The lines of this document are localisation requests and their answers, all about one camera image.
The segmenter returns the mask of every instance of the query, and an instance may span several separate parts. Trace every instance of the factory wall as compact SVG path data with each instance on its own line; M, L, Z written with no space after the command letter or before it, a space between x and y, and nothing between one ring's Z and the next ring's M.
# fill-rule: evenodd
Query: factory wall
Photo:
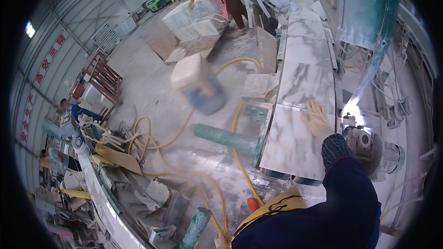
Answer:
M31 39L24 33L10 95L15 160L29 192L35 193L39 185L37 156L45 148L47 136L42 124L48 113L54 113L60 100L68 96L88 54L97 48L91 36L105 22L118 25L129 11L145 1L41 0L30 17L36 33Z

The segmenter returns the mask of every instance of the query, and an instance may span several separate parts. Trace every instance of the pink apron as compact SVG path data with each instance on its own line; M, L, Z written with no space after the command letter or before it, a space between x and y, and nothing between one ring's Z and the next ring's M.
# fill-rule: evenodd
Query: pink apron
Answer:
M227 21L229 22L229 17L228 17L228 10L226 9L226 0L218 0L220 3L220 6L222 7L222 14L223 16L227 19Z

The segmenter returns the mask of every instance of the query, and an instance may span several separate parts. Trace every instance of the yellow work glove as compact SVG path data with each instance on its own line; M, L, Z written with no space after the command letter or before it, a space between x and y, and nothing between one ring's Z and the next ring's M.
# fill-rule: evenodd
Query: yellow work glove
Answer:
M334 131L328 125L326 110L323 105L320 105L317 101L312 100L311 102L306 102L306 108L309 118L302 114L302 121L304 124L306 124L309 132L317 137L316 144L321 150L323 141L328 136L333 135Z
M231 235L229 232L219 232L214 238L214 243L216 249L229 249L228 244L231 243Z

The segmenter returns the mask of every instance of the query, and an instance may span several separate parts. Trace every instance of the green roller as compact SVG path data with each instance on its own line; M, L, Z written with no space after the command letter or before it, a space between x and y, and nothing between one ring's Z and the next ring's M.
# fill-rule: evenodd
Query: green roller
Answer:
M212 212L207 208L198 207L192 218L191 224L189 224L186 235L180 244L180 249L193 249L197 241L203 234L203 231L208 225L209 219L211 219Z
M233 133L200 123L195 125L194 135L252 155L255 154L258 144L257 137Z

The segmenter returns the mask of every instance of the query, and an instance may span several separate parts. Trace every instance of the red chinese characters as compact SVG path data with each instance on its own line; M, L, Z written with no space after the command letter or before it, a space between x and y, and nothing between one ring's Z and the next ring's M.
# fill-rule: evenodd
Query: red chinese characters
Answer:
M31 106L33 106L34 104L32 104L32 95L28 96L28 102L30 103Z
M65 42L66 38L63 35L58 36L57 40L55 41L58 45L62 45Z
M40 74L40 72L37 72L36 81L37 83L41 84L43 80L43 75Z
M25 115L30 118L30 109L26 108Z
M42 69L44 69L45 71L48 69L49 67L49 62L47 59L45 59L42 63Z
M55 53L57 53L57 50L56 50L54 47L52 47L52 48L49 50L49 52L48 52L48 54L49 54L52 58L54 58Z
M28 126L29 126L29 122L27 122L26 120L23 121L23 128L24 128L25 130L28 130Z

